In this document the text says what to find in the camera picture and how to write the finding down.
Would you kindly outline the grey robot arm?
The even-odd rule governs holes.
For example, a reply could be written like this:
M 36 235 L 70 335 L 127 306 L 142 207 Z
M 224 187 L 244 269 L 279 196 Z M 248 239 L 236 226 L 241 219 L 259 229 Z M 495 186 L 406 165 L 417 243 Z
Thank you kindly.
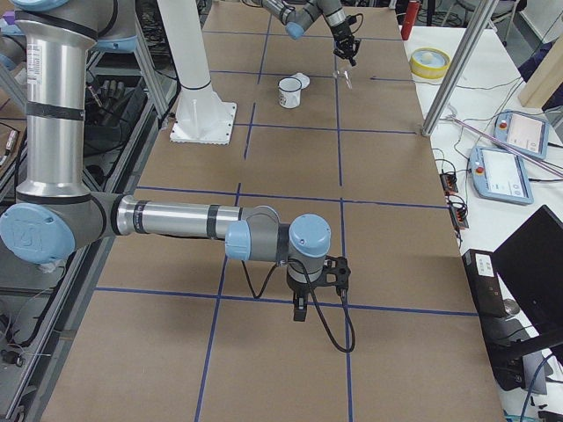
M 252 1 L 252 3 L 276 17 L 293 40 L 301 38 L 316 20 L 322 17 L 334 39 L 333 53 L 340 59 L 348 61 L 352 67 L 357 64 L 355 57 L 361 40 L 355 37 L 351 29 L 357 18 L 344 12 L 341 1 L 306 1 L 301 9 L 286 1 L 278 0 Z
M 344 258 L 328 257 L 331 229 L 320 216 L 280 222 L 270 207 L 162 203 L 130 195 L 95 193 L 83 183 L 85 78 L 88 51 L 105 41 L 135 49 L 135 1 L 11 1 L 26 37 L 27 171 L 16 204 L 1 215 L 1 238 L 34 264 L 67 258 L 108 236 L 131 233 L 224 241 L 225 254 L 243 262 L 287 265 L 294 320 L 304 321 L 308 296 L 322 321 L 316 287 L 334 286 L 348 323 Z M 334 53 L 355 65 L 360 40 L 340 1 L 308 1 L 296 10 L 284 1 L 252 1 L 294 39 L 323 17 Z M 237 106 L 212 87 L 196 1 L 157 1 L 181 91 L 172 139 L 226 144 Z

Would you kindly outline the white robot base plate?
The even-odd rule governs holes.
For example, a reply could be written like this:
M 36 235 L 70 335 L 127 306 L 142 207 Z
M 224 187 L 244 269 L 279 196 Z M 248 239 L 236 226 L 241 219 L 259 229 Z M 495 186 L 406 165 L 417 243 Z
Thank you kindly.
M 180 100 L 170 140 L 176 143 L 227 145 L 230 143 L 237 104 L 220 101 L 204 106 L 197 100 Z

